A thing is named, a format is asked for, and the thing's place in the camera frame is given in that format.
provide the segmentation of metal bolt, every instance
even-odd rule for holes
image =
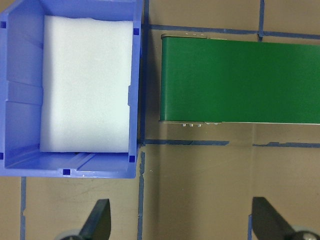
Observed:
[[[313,235],[312,233],[306,232],[303,234],[304,240],[317,240],[317,237]]]

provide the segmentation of plastic bin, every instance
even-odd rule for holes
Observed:
[[[44,16],[133,21],[128,153],[40,152]],[[142,0],[17,0],[0,15],[0,175],[134,178]]]

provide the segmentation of blue painter's tape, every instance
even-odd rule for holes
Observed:
[[[146,144],[226,146],[229,144],[229,141],[145,139],[144,145]]]
[[[260,12],[259,12],[259,40],[264,36],[264,21],[265,21],[265,0],[260,0]]]
[[[141,152],[140,177],[139,177],[139,200],[138,200],[138,234],[137,240],[142,240],[143,217],[144,217],[144,189],[145,189],[145,159],[146,154]]]
[[[220,34],[258,34],[253,30],[239,30],[229,28],[209,28],[209,27],[193,27],[193,26],[169,26],[169,25],[154,25],[151,24],[152,30],[166,30],[166,31],[186,31],[186,32],[199,32],[199,33],[220,33]]]
[[[252,144],[254,147],[281,147],[281,148],[312,148],[319,149],[320,143],[303,143],[303,142],[269,142],[268,144]]]
[[[282,38],[320,40],[320,35],[316,35],[316,34],[289,33],[289,32],[279,32],[279,31],[264,31],[263,35],[264,36],[273,36],[273,37],[282,37]]]
[[[248,217],[248,240],[252,240],[252,215]]]
[[[26,191],[27,191],[27,178],[21,177],[21,202],[20,202],[20,240],[26,239],[26,217],[24,211],[26,209]]]

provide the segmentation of cardboard surface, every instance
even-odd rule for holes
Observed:
[[[20,239],[20,177],[0,177],[0,239]]]
[[[320,1],[264,0],[264,30],[297,34],[319,34]]]
[[[254,147],[252,193],[293,226],[320,233],[319,148]]]
[[[260,1],[149,0],[155,25],[257,30]]]
[[[144,240],[246,239],[251,148],[147,145]]]

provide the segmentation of foam pad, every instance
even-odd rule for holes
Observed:
[[[125,153],[132,21],[45,16],[40,151]]]

